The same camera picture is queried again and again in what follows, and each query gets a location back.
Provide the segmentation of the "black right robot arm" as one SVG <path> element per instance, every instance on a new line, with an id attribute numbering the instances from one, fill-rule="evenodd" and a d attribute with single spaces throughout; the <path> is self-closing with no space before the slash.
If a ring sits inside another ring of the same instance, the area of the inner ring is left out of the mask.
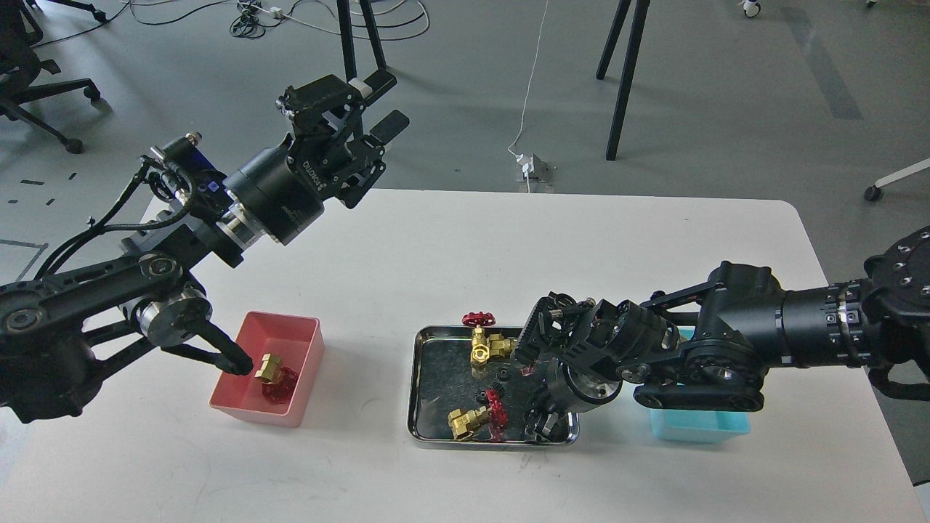
<path id="1" fill-rule="evenodd" d="M 895 365 L 928 371 L 928 229 L 864 263 L 864 278 L 787 291 L 767 266 L 721 262 L 704 283 L 649 301 L 542 297 L 511 358 L 541 368 L 528 430 L 611 402 L 635 385 L 647 408 L 756 413 L 772 368 L 865 367 L 895 400 L 928 399 L 928 384 L 890 380 Z"/>

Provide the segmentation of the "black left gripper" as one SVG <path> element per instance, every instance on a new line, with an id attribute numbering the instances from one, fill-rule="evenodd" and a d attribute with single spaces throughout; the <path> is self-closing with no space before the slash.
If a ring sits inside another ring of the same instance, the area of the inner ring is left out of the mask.
<path id="1" fill-rule="evenodd" d="M 387 145 L 410 125 L 407 115 L 392 110 L 362 135 L 363 112 L 396 85 L 394 74 L 376 70 L 363 80 L 346 82 L 328 74 L 286 87 L 276 108 L 294 136 L 262 150 L 226 178 L 230 196 L 283 245 L 322 215 L 329 198 L 355 208 L 385 170 Z"/>

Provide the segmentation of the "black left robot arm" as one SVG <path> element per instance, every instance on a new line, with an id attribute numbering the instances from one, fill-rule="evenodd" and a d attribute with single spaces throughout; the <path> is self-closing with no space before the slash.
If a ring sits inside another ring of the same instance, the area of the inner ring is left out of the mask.
<path id="1" fill-rule="evenodd" d="M 276 102 L 293 130 L 227 176 L 187 134 L 142 158 L 131 186 L 148 183 L 169 208 L 155 221 L 96 223 L 67 252 L 129 231 L 123 255 L 2 288 L 2 405 L 21 423 L 78 416 L 103 381 L 154 348 L 243 376 L 251 357 L 210 321 L 193 267 L 210 254 L 229 266 L 262 236 L 290 243 L 338 198 L 356 206 L 385 169 L 385 147 L 409 124 L 393 110 L 367 134 L 363 112 L 397 79 L 325 76 Z"/>

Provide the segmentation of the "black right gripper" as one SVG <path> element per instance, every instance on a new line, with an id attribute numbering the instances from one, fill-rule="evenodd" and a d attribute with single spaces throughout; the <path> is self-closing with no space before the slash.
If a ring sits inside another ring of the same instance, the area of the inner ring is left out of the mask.
<path id="1" fill-rule="evenodd" d="M 543 378 L 525 413 L 525 440 L 574 442 L 574 413 L 613 401 L 622 381 L 640 381 L 638 365 L 626 360 L 680 341 L 668 319 L 628 300 L 575 301 L 563 293 L 538 299 L 511 352 L 513 361 Z"/>

